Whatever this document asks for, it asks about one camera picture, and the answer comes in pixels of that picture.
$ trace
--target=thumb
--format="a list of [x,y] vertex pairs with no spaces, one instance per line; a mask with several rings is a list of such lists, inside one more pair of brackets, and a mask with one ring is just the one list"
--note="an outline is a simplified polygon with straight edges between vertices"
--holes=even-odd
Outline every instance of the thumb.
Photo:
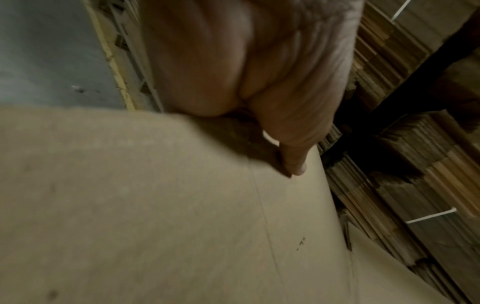
[[307,170],[307,154],[311,147],[292,147],[280,143],[280,154],[283,166],[292,175],[302,175]]

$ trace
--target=corrugated cardboard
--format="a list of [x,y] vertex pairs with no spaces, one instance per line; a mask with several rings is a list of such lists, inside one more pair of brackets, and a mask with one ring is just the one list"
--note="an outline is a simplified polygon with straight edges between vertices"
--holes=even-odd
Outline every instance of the corrugated cardboard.
[[[246,123],[4,106],[0,143],[1,304],[373,303],[402,267],[347,250],[316,148],[287,177]],[[402,270],[390,300],[441,302]]]

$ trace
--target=skin wrinkle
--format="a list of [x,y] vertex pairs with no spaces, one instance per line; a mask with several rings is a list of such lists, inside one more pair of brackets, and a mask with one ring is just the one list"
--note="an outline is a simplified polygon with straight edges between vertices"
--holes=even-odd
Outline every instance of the skin wrinkle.
[[142,0],[160,99],[197,116],[247,107],[297,174],[332,125],[363,1]]

